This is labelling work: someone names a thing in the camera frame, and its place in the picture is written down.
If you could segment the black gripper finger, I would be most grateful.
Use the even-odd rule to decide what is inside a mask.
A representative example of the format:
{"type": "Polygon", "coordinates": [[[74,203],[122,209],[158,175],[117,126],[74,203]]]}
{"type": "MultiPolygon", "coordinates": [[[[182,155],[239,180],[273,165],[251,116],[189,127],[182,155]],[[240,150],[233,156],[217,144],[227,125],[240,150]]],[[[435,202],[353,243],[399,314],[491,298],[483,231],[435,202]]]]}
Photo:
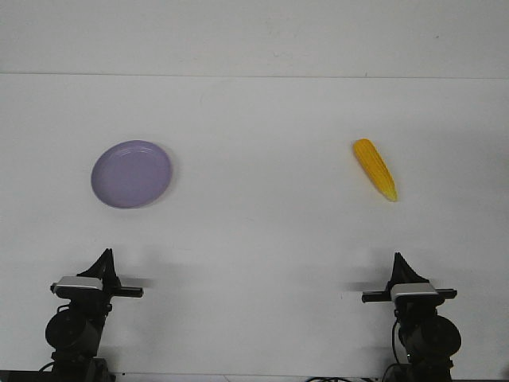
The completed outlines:
{"type": "Polygon", "coordinates": [[[77,274],[79,277],[103,277],[108,261],[108,249],[86,270],[77,274]]]}
{"type": "Polygon", "coordinates": [[[399,282],[400,283],[429,283],[429,280],[420,276],[405,260],[401,253],[399,255],[399,282]]]}
{"type": "Polygon", "coordinates": [[[115,271],[115,261],[113,251],[111,248],[107,248],[104,252],[105,263],[104,263],[104,282],[105,283],[118,283],[119,278],[115,271]]]}
{"type": "Polygon", "coordinates": [[[386,290],[391,291],[395,285],[400,283],[402,283],[402,255],[400,252],[395,252],[392,273],[387,282],[386,290]]]}

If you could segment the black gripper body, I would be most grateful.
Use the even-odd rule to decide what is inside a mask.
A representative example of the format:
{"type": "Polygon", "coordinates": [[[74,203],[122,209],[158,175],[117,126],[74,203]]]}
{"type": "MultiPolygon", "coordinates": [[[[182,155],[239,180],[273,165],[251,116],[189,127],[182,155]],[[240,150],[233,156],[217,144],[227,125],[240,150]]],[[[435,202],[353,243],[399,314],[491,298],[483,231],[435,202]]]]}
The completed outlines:
{"type": "Polygon", "coordinates": [[[46,326],[46,341],[60,353],[95,357],[106,319],[113,310],[111,299],[141,298],[141,287],[123,286],[103,282],[102,292],[88,292],[73,299],[62,298],[68,303],[60,306],[46,326]]]}
{"type": "Polygon", "coordinates": [[[454,299],[454,289],[436,289],[437,296],[399,298],[392,302],[390,291],[364,291],[363,302],[392,302],[399,324],[398,338],[410,362],[432,358],[448,360],[461,347],[459,329],[438,314],[437,308],[454,299]]]}

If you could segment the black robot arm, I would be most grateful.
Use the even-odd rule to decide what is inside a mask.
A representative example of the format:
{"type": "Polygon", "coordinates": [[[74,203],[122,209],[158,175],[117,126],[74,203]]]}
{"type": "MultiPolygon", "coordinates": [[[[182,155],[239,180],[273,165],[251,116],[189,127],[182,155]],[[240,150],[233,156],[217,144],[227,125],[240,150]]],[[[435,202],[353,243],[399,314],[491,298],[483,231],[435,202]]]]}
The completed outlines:
{"type": "Polygon", "coordinates": [[[384,290],[364,291],[362,302],[390,302],[394,305],[391,346],[399,341],[406,362],[393,352],[383,381],[450,381],[452,356],[462,343],[457,326],[441,316],[437,308],[457,297],[457,290],[436,288],[420,276],[401,253],[394,254],[390,279],[384,290]]]}
{"type": "Polygon", "coordinates": [[[107,317],[115,297],[141,298],[143,289],[122,285],[115,270],[114,252],[107,248],[86,270],[64,276],[50,286],[66,301],[45,328],[53,348],[52,361],[37,372],[47,381],[114,381],[107,361],[98,356],[107,317]]]}

